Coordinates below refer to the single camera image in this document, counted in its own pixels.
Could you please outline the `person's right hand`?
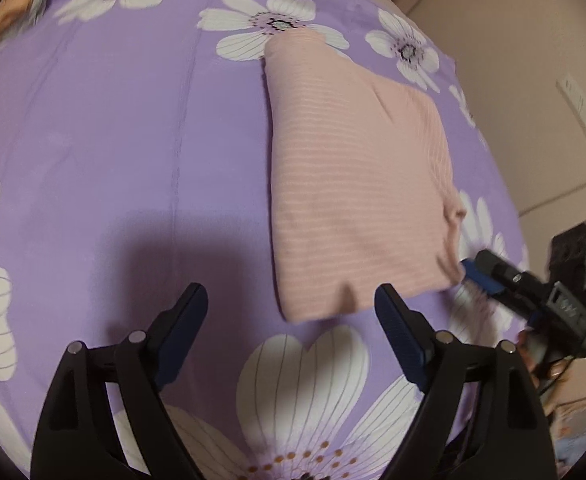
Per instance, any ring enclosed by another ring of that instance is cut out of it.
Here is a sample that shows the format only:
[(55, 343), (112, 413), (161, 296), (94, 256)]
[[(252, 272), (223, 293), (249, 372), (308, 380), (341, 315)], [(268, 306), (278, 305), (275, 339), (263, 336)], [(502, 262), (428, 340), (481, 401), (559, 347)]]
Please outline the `person's right hand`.
[(568, 378), (570, 378), (570, 367), (574, 358), (564, 358), (551, 365), (550, 370), (540, 378), (536, 374), (536, 368), (541, 363), (540, 352), (542, 344), (535, 340), (531, 330), (521, 330), (517, 335), (517, 350), (532, 378), (532, 383), (539, 390), (540, 400), (544, 414), (551, 415), (558, 405), (558, 398)]

